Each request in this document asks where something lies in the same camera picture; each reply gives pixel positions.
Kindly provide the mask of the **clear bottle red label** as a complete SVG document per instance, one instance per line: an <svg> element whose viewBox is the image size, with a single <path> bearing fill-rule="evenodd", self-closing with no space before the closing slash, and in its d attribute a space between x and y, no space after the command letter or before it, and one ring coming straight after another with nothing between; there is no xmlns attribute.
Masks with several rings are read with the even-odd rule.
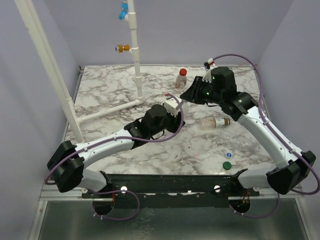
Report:
<svg viewBox="0 0 320 240"><path fill-rule="evenodd" d="M177 89L183 89L186 86L186 84L187 84L187 75L181 76L180 74L178 74L175 81L175 87Z"/></svg>

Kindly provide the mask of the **red bottle cap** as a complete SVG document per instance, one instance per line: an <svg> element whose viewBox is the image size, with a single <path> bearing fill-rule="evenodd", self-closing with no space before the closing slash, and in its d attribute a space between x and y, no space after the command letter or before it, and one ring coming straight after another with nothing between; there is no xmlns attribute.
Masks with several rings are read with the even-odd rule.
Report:
<svg viewBox="0 0 320 240"><path fill-rule="evenodd" d="M186 75L187 75L187 70L186 70L185 68L181 68L181 69L179 70L179 75L180 75L180 76L186 76Z"/></svg>

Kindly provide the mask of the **clear bottle green white label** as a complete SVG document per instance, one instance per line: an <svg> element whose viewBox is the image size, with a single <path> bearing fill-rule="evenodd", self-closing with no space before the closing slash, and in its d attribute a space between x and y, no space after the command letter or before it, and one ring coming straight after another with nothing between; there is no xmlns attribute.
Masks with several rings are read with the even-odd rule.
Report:
<svg viewBox="0 0 320 240"><path fill-rule="evenodd" d="M202 131L208 131L228 127L230 124L231 120L228 117L211 117L200 120L199 129Z"/></svg>

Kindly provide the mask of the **green bottle cap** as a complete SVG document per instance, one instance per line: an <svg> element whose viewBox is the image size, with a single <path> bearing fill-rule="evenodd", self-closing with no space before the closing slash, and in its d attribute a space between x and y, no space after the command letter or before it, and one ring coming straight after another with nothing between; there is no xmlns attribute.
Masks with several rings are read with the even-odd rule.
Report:
<svg viewBox="0 0 320 240"><path fill-rule="evenodd" d="M229 162L229 161L225 161L223 164L222 164L222 167L225 169L225 170L230 170L232 168L232 164Z"/></svg>

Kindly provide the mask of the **clear plastic bottle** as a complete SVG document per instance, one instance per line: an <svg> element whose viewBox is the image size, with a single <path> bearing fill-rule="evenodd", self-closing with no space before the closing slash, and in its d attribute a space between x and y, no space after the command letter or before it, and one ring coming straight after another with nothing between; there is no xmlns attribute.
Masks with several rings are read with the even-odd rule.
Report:
<svg viewBox="0 0 320 240"><path fill-rule="evenodd" d="M181 100L181 107L183 110L183 120L186 121L188 118L188 114L189 114L189 103L186 100Z"/></svg>

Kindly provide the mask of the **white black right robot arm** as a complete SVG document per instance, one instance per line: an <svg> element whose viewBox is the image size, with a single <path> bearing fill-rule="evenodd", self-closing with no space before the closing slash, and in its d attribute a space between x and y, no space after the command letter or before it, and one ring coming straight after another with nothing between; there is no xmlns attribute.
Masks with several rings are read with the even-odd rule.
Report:
<svg viewBox="0 0 320 240"><path fill-rule="evenodd" d="M269 119L259 112L258 102L247 92L237 90L234 72L216 67L196 76L180 98L197 105L217 104L235 122L246 128L268 152L273 170L245 170L230 183L230 191L241 196L251 188L271 188L281 195L292 191L309 174L315 154L303 151L289 141Z"/></svg>

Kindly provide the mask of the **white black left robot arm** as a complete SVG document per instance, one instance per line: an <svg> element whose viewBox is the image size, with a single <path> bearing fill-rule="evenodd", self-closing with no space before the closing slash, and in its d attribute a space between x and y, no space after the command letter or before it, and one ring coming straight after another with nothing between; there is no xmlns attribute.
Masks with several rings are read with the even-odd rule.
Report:
<svg viewBox="0 0 320 240"><path fill-rule="evenodd" d="M164 142L154 136L165 131L172 134L166 139L172 139L185 124L184 116L182 108L167 109L162 104L155 104L143 117L110 136L81 144L64 141L47 163L49 174L45 183L57 186L61 193L79 187L93 191L101 198L107 197L111 180L103 171L92 171L88 167L103 158L146 143Z"/></svg>

